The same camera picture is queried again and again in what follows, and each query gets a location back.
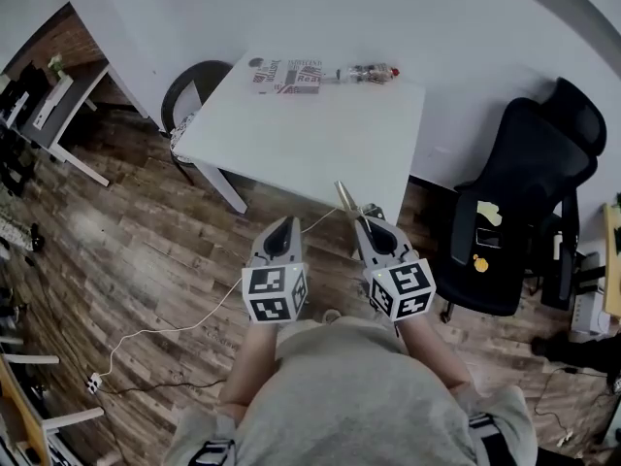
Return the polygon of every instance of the table top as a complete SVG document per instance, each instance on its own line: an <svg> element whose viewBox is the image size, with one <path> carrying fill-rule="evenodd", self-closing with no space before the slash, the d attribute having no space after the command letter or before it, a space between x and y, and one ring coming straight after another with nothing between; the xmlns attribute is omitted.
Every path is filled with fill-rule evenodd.
<svg viewBox="0 0 621 466"><path fill-rule="evenodd" d="M0 383L2 384L2 396L11 399L21 414L28 435L28 444L37 452L43 465L47 466L49 464L48 439L41 426L39 413L24 395L11 365L2 355L0 355Z"/></svg>
<svg viewBox="0 0 621 466"><path fill-rule="evenodd" d="M604 311L621 317L621 209L604 205L605 287Z"/></svg>
<svg viewBox="0 0 621 466"><path fill-rule="evenodd" d="M402 74L386 84L323 84L318 94L258 94L252 50L199 111L175 152L259 182L342 207L342 181L358 205L379 205L396 223L408 184L424 89ZM338 68L317 56L323 67Z"/></svg>
<svg viewBox="0 0 621 466"><path fill-rule="evenodd" d="M63 129L64 124L68 120L71 120L76 114L77 109L80 108L84 100L88 97L88 93L99 83L107 71L108 62L106 60L89 62L65 70L65 73L74 80L71 86L69 86L67 93L65 93L60 99L60 102L58 102L58 105L51 111L43 128L37 129L33 125L33 122L46 103L46 99L48 98L46 94L39 104L37 104L32 115L23 123L23 126L21 126L21 135L48 149L54 142L58 132Z"/></svg>

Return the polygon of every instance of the person's left arm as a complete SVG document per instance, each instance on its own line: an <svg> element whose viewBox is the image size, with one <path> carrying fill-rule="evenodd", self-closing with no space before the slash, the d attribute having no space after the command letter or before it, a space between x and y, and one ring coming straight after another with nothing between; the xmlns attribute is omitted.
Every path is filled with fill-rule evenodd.
<svg viewBox="0 0 621 466"><path fill-rule="evenodd" d="M277 324L251 324L237 353L233 369L220 390L219 410L237 424L250 402L276 370Z"/></svg>

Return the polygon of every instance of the chair backrest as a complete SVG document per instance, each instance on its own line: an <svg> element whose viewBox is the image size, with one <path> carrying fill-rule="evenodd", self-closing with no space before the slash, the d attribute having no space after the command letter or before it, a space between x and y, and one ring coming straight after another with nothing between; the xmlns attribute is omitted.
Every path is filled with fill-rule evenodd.
<svg viewBox="0 0 621 466"><path fill-rule="evenodd" d="M226 62L206 60L183 71L168 88L162 101L161 115L164 129L168 133L175 129L175 105L186 88L194 83L201 104L204 104L232 68L233 66Z"/></svg>
<svg viewBox="0 0 621 466"><path fill-rule="evenodd" d="M601 155L606 142L604 117L576 86L556 80L550 97L541 104L543 115L563 133L593 155Z"/></svg>
<svg viewBox="0 0 621 466"><path fill-rule="evenodd" d="M504 216L535 223L596 169L596 156L552 124L540 104L517 98L505 109L478 179L456 189L498 205Z"/></svg>

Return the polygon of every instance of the yellow object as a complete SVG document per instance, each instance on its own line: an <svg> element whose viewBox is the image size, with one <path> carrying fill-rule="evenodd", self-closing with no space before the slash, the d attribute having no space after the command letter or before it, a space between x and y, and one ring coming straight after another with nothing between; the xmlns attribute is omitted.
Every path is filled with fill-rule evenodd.
<svg viewBox="0 0 621 466"><path fill-rule="evenodd" d="M604 204L605 288L604 311L621 317L621 250L617 250L615 232L621 233L621 209Z"/></svg>
<svg viewBox="0 0 621 466"><path fill-rule="evenodd" d="M474 259L474 268L479 273L485 273L489 269L489 262L487 262L483 257L479 257L478 255L473 256Z"/></svg>
<svg viewBox="0 0 621 466"><path fill-rule="evenodd" d="M491 222L494 226L500 226L501 222L503 222L503 217L498 214L498 206L496 204L479 200L476 205L476 211L487 217L489 222Z"/></svg>

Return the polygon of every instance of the chair seat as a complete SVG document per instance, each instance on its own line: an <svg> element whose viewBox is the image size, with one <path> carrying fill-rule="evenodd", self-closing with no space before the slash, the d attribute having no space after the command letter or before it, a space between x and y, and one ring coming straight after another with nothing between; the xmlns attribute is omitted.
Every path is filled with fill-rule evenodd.
<svg viewBox="0 0 621 466"><path fill-rule="evenodd" d="M181 136L183 136L183 133L185 133L187 126L190 125L190 123L195 117L196 117L196 113L192 113L186 116L185 119L180 123L180 125L171 131L171 153L175 156L175 159L178 162L182 162L183 164L191 164L192 159L183 157L181 155L177 155L175 153L175 147L177 146L177 143L181 139Z"/></svg>
<svg viewBox="0 0 621 466"><path fill-rule="evenodd" d="M450 241L441 243L434 267L438 295L445 300L493 316L512 316L517 311L522 292L528 227L510 222L506 217L495 227L486 217L476 215L476 227L502 234L502 247L481 246L474 240L468 264L461 266L450 256ZM489 265L478 272L474 256Z"/></svg>

